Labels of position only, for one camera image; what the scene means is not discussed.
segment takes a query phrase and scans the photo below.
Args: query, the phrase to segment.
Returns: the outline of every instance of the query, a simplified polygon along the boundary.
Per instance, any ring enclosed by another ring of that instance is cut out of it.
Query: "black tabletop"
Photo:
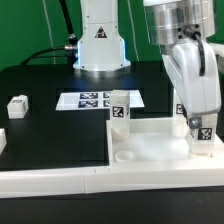
[[[133,63],[123,76],[94,80],[74,75],[67,65],[10,67],[0,73],[0,128],[7,147],[0,170],[100,166],[108,164],[108,110],[55,111],[60,93],[140,90],[145,108],[131,118],[172,115],[172,85],[160,62]],[[30,110],[24,119],[9,120],[7,104],[27,95]],[[224,136],[224,110],[217,134]],[[0,200],[3,223],[166,223],[221,224],[224,188],[187,188],[91,195]]]
[[[7,147],[0,170],[27,170],[108,165],[106,120],[109,110],[56,111],[61,93],[139,90],[145,108],[132,109],[131,118],[169,116],[172,87],[162,64],[136,63],[116,78],[77,77],[66,65],[11,67],[0,74],[0,128]],[[29,98],[24,119],[8,119],[13,96]]]

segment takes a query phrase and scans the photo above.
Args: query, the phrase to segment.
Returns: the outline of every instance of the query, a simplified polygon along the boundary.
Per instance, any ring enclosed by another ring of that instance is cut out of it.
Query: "green wall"
[[[158,46],[148,43],[143,0],[130,0],[137,50],[141,61],[159,60]],[[46,0],[52,28],[54,46],[67,44],[67,31],[58,0]],[[82,35],[81,7],[79,0],[67,0],[75,33]],[[126,56],[136,61],[131,22],[127,0],[118,0],[119,32],[126,41]],[[224,43],[224,1],[217,0],[218,30],[209,40]],[[1,0],[0,7],[0,70],[18,65],[36,51],[51,47],[42,0]],[[52,59],[41,59],[32,63],[52,63]]]

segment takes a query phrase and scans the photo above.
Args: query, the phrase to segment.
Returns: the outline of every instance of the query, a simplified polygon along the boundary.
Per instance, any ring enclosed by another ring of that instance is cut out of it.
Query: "circular hole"
[[[115,154],[116,162],[130,162],[135,160],[136,160],[135,153],[131,151],[123,150]]]

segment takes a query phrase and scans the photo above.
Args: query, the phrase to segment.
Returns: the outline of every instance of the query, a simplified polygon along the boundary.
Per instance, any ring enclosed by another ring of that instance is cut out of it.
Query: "white cube with marker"
[[[110,95],[110,120],[112,137],[115,140],[125,140],[129,137],[130,92],[113,90]]]
[[[25,117],[29,109],[27,96],[20,95],[12,98],[7,106],[9,119],[21,119]]]

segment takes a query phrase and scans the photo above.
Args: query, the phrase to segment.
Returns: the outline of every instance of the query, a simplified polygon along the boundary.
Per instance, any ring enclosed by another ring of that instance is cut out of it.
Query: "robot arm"
[[[149,41],[161,46],[167,73],[188,120],[218,113],[217,62],[212,47],[204,41],[215,33],[213,0],[144,0],[144,6]],[[201,45],[195,35],[202,39]],[[192,129],[202,125],[189,122]]]
[[[80,2],[83,36],[78,44],[79,59],[73,66],[76,73],[108,78],[118,74],[118,70],[128,70],[130,62],[125,58],[125,43],[118,33],[118,1]]]

